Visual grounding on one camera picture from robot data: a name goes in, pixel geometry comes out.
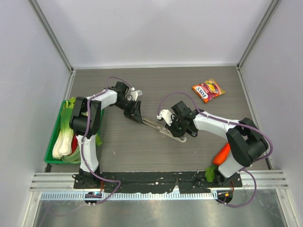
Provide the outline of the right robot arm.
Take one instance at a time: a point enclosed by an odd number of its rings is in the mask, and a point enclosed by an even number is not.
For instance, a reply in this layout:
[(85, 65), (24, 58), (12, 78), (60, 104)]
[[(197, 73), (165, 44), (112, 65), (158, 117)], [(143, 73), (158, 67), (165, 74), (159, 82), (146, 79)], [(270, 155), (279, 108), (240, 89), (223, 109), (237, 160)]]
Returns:
[(173, 137), (182, 138), (185, 133), (195, 137), (199, 131), (206, 131), (228, 142), (231, 154), (214, 170), (214, 182), (220, 187), (226, 186), (235, 173), (252, 165), (269, 148), (250, 118), (225, 119), (201, 109), (191, 110), (183, 101), (171, 109), (161, 110), (157, 118), (164, 119)]

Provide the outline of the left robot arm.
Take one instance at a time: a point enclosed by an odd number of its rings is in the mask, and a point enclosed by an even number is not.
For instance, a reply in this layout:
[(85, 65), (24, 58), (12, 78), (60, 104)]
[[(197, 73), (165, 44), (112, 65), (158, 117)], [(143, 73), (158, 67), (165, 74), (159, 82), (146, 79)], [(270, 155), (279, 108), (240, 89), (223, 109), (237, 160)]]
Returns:
[(138, 100), (142, 94), (141, 90), (118, 81), (115, 86), (105, 88), (98, 94), (75, 99), (69, 123), (80, 148), (79, 173), (72, 176), (75, 189), (95, 189), (103, 181), (96, 152), (102, 110), (116, 106), (124, 111), (126, 118), (142, 123), (141, 101)]

